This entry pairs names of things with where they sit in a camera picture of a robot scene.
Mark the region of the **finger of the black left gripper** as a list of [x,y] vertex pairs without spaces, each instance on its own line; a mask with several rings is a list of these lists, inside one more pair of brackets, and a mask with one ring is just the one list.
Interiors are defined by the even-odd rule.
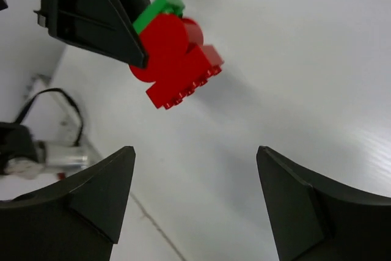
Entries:
[[41,0],[38,24],[68,45],[144,68],[148,55],[133,23],[150,0]]

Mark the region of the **red long brick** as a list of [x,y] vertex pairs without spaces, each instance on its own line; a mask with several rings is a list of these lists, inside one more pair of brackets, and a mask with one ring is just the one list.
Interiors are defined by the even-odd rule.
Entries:
[[213,45],[196,45],[175,63],[174,69],[148,88],[146,94],[156,108],[169,109],[219,74],[223,63]]

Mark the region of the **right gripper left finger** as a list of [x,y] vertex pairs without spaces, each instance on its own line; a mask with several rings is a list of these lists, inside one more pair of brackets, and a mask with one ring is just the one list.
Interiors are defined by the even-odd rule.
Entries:
[[66,179],[1,202],[1,260],[109,260],[136,154],[123,147]]

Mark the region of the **green lego base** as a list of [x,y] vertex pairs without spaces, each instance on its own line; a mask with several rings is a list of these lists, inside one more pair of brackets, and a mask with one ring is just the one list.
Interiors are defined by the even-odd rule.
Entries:
[[182,0],[153,0],[133,22],[133,28],[137,34],[140,34],[158,14],[182,16],[184,9],[185,4]]

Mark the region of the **red flower picture lego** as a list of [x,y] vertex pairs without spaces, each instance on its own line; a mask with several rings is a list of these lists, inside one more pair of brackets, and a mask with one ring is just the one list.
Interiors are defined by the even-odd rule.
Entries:
[[139,80],[159,81],[178,67],[180,59],[195,45],[203,44],[203,32],[190,18],[160,13],[140,34],[148,59],[145,68],[130,66]]

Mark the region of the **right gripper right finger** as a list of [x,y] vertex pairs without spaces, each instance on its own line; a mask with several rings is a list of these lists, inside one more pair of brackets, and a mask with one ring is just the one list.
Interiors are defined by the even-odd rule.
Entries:
[[279,260],[390,260],[390,198],[265,146],[257,166]]

